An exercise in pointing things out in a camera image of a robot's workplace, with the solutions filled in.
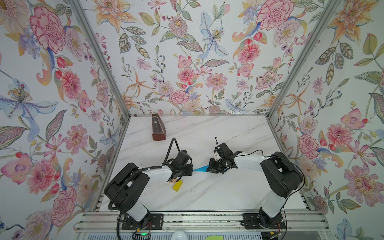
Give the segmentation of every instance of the yellow sponge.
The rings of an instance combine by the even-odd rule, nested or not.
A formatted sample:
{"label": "yellow sponge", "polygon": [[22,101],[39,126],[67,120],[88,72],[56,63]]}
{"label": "yellow sponge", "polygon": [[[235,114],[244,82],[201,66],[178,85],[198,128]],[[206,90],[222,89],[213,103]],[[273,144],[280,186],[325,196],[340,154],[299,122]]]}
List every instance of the yellow sponge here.
{"label": "yellow sponge", "polygon": [[175,183],[175,185],[173,185],[172,189],[178,192],[181,187],[181,184],[183,184],[183,181],[179,180],[178,182]]}

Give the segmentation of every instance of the orange lily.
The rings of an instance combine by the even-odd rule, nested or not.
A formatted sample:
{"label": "orange lily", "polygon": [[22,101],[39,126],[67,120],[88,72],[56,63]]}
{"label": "orange lily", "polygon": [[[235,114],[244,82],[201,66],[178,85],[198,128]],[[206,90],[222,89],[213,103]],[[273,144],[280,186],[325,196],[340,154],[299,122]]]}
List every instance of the orange lily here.
{"label": "orange lily", "polygon": [[303,91],[302,93],[300,93],[299,96],[296,96],[296,95],[294,95],[294,94],[289,94],[288,96],[286,96],[286,98],[289,97],[289,96],[291,96],[291,100],[293,100],[291,103],[288,103],[288,105],[289,105],[289,104],[292,104],[292,105],[289,106],[289,107],[286,107],[286,108],[291,108],[291,107],[293,107],[293,106],[297,103],[297,105],[299,106],[299,112],[300,112],[301,115],[303,115],[303,114],[301,113],[300,102],[302,102],[302,103],[304,103],[304,104],[306,104],[306,103],[305,103],[300,97],[304,94],[305,90],[307,90],[307,88],[308,88],[309,85],[310,85],[310,84],[308,83],[307,87],[304,89],[304,91]]}
{"label": "orange lily", "polygon": [[145,88],[149,88],[149,89],[154,89],[154,88],[150,88],[150,87],[148,87],[148,86],[145,86],[145,85],[143,84],[143,83],[148,82],[148,81],[142,81],[142,82],[139,82],[139,77],[137,76],[137,72],[136,72],[135,69],[133,69],[133,70],[135,71],[136,82],[135,82],[134,84],[129,85],[129,86],[127,87],[127,90],[125,91],[124,94],[126,94],[126,93],[128,92],[129,88],[135,88],[135,87],[137,87],[136,92],[137,92],[137,90],[139,90],[139,93],[138,93],[138,95],[136,96],[136,98],[137,98],[137,97],[140,95],[140,86],[145,87]]}

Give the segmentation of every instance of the white marble table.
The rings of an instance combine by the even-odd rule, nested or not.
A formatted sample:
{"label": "white marble table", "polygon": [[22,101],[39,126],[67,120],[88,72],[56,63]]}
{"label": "white marble table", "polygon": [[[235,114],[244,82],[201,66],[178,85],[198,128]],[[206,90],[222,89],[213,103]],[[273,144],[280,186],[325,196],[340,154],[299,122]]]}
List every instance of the white marble table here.
{"label": "white marble table", "polygon": [[[111,179],[130,162],[144,167],[160,165],[173,137],[180,149],[186,149],[192,157],[193,169],[209,164],[216,146],[215,137],[233,152],[262,149],[267,156],[279,151],[264,116],[163,116],[161,119],[167,139],[153,141],[151,117],[132,117]],[[174,144],[169,158],[176,155]],[[265,175],[250,169],[230,169],[224,175],[194,171],[193,176],[182,180],[179,192],[169,182],[147,185],[139,200],[151,211],[251,210],[259,209],[270,191]],[[105,197],[100,211],[108,211],[108,202]],[[290,197],[285,208],[305,208],[299,193]]]}

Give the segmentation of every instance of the wall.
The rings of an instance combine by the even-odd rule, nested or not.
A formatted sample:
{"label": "wall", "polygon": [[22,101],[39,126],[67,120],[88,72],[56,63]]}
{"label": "wall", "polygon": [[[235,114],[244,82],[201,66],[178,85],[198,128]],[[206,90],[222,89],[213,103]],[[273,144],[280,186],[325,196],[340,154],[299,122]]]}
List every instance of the wall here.
{"label": "wall", "polygon": [[82,1],[133,114],[266,113],[326,3]]}
{"label": "wall", "polygon": [[272,123],[336,239],[382,239],[383,1],[346,0]]}
{"label": "wall", "polygon": [[0,43],[0,239],[71,239],[126,118],[65,0],[0,0]]}

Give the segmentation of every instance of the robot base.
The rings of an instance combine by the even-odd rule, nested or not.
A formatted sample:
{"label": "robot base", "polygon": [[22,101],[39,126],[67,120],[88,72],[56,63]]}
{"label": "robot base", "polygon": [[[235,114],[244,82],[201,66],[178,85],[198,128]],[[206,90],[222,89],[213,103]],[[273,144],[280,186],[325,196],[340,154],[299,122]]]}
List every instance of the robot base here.
{"label": "robot base", "polygon": [[[164,218],[164,214],[149,214],[149,221],[151,225],[148,226],[147,229],[162,230],[163,218]],[[121,230],[136,230],[136,229],[138,229],[137,222],[132,217],[124,218],[123,224],[121,226]]]}
{"label": "robot base", "polygon": [[274,221],[268,227],[260,226],[260,221],[258,218],[258,214],[243,214],[243,221],[241,225],[245,226],[245,229],[285,229],[285,222],[283,219],[283,215],[279,213]]}

